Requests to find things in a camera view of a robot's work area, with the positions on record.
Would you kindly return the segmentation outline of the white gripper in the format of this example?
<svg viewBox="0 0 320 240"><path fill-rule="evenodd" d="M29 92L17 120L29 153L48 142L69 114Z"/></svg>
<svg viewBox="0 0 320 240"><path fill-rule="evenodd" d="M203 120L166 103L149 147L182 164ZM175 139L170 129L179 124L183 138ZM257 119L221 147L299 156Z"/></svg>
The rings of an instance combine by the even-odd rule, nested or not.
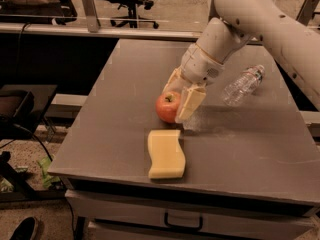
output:
<svg viewBox="0 0 320 240"><path fill-rule="evenodd" d="M175 121L182 123L188 120L206 97L204 85L212 84L224 71L224 66L211 59L198 45L191 44L182 56L180 67L173 70L163 93L175 91L180 93L181 100ZM183 76L193 85L185 86Z"/></svg>

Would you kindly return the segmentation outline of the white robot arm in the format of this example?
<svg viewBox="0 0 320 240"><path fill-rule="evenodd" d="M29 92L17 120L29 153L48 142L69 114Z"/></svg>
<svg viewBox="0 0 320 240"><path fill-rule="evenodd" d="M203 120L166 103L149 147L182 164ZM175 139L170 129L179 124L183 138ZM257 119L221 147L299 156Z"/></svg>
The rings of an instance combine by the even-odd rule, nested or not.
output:
<svg viewBox="0 0 320 240"><path fill-rule="evenodd" d="M187 120L206 96L206 86L230 56L250 39L261 42L311 103L320 107L320 34L282 12L272 0L214 0L212 18L164 87L181 94L175 121Z"/></svg>

